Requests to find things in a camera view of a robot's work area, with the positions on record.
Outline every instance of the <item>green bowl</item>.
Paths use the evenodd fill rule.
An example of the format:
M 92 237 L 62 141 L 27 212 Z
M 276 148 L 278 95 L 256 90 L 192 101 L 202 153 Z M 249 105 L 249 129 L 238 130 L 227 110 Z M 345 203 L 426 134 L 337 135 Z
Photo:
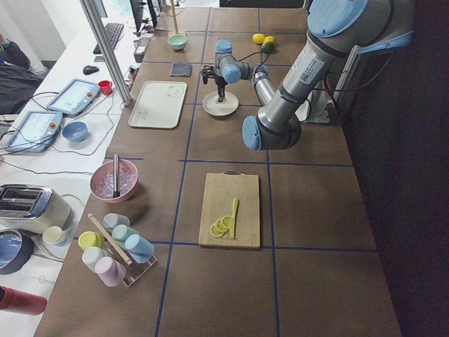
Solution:
M 184 49 L 187 44 L 187 36 L 183 34 L 175 34 L 168 38 L 168 44 L 176 51 Z

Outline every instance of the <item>black mouse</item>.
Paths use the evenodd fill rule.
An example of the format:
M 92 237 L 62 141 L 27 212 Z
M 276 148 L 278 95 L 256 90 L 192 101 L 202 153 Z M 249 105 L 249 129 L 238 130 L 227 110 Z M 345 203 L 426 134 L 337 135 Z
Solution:
M 94 72 L 97 72 L 98 70 L 99 70 L 98 67 L 96 67 L 95 65 L 86 65 L 83 68 L 83 74 L 90 75 L 93 74 Z

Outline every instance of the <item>pink bowl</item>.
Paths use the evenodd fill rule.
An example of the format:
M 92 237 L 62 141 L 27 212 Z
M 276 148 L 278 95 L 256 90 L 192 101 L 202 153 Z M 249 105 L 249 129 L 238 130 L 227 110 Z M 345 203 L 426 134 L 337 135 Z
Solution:
M 128 160 L 120 159 L 119 189 L 120 197 L 113 198 L 114 161 L 108 161 L 97 168 L 91 178 L 91 192 L 100 200 L 117 203 L 128 200 L 138 189 L 139 173 L 137 167 Z

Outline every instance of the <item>tray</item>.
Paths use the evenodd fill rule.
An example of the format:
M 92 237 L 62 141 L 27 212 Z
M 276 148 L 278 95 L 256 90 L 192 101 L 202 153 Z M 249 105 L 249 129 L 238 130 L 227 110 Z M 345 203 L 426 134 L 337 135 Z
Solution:
M 129 117 L 129 126 L 175 128 L 180 119 L 186 90 L 185 82 L 146 81 Z
M 242 173 L 207 173 L 199 228 L 200 246 L 234 248 L 260 247 L 259 176 Z M 232 200 L 239 198 L 236 237 L 229 233 L 214 237 L 210 226 L 219 218 L 232 215 Z

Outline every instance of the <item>table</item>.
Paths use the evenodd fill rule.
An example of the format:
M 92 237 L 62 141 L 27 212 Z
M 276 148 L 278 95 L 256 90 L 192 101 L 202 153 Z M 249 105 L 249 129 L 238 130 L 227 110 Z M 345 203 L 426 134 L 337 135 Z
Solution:
M 123 73 L 126 72 L 130 65 L 137 65 L 133 57 L 133 40 L 135 38 L 132 34 L 133 25 L 134 23 L 132 21 L 125 22 L 123 37 L 114 49 Z M 36 90 L 36 93 L 43 93 L 45 91 L 59 92 L 73 78 L 85 79 L 94 83 L 98 83 L 103 79 L 110 80 L 111 77 L 107 71 L 106 64 L 104 62 L 93 62 L 95 56 L 92 54 L 92 51 L 95 45 L 95 37 L 90 27 L 82 29 L 67 47 L 67 50 L 61 55 L 40 87 Z M 82 72 L 85 65 L 96 65 L 100 68 L 100 71 L 86 76 Z M 52 97 L 54 95 L 38 95 L 36 100 L 45 106 L 51 101 Z M 95 99 L 93 106 L 103 98 L 105 97 L 102 95 Z M 30 110 L 42 110 L 42 108 L 32 101 L 29 102 L 24 110 L 19 115 L 16 115 L 17 118 L 14 126 L 17 126 L 23 119 L 25 113 Z M 87 124 L 89 129 L 89 136 L 82 143 L 70 143 L 62 135 L 58 135 L 53 144 L 55 148 L 48 148 L 48 150 L 39 154 L 4 155 L 4 160 L 12 165 L 31 169 L 36 172 L 94 172 L 105 158 L 107 146 L 112 139 L 121 112 L 122 102 L 119 94 L 115 93 L 114 96 L 106 98 L 86 116 L 80 119 Z M 66 118 L 65 123 L 71 120 L 71 118 Z M 9 137 L 5 136 L 0 142 L 2 148 L 6 146 L 8 139 Z M 60 151 L 77 151 L 84 154 L 94 153 L 90 156 L 81 156 L 73 152 L 60 153 L 55 149 Z M 38 175 L 5 163 L 0 163 L 0 185 L 13 183 L 43 185 L 51 187 L 59 195 L 64 197 L 72 207 L 72 214 L 65 224 L 67 234 L 71 237 L 74 235 L 74 231 L 90 194 L 90 178 L 91 176 L 88 174 L 63 173 L 56 175 Z M 47 246 L 46 248 L 56 256 L 64 258 L 69 247 L 58 248 Z M 38 253 L 43 252 L 40 249 L 36 249 L 35 254 Z M 33 255 L 20 271 L 11 275 L 0 275 L 0 284 L 49 298 L 61 265 L 61 262 Z M 2 334 L 4 336 L 15 337 L 32 336 L 41 318 L 42 315 L 33 317 L 10 312 L 0 312 L 0 324 L 3 327 Z
M 277 86 L 306 41 L 306 13 L 179 11 L 187 46 L 169 49 L 173 26 L 162 15 L 131 96 L 147 80 L 174 80 L 172 62 L 191 63 L 180 123 L 134 129 L 133 106 L 123 110 L 106 156 L 119 153 L 136 164 L 139 190 L 120 204 L 90 197 L 76 230 L 94 230 L 88 213 L 127 215 L 155 244 L 158 262 L 131 287 L 107 288 L 71 245 L 35 336 L 400 336 L 338 118 L 304 124 L 289 150 L 252 152 L 241 139 L 243 119 L 259 106 L 248 82 L 227 86 L 240 101 L 228 117 L 211 117 L 201 105 L 216 90 L 202 84 L 199 70 L 213 63 L 218 39 L 230 40 L 239 59 L 258 51 L 255 32 L 273 34 L 277 53 L 267 65 Z M 258 250 L 197 244 L 206 174 L 229 170 L 260 177 Z

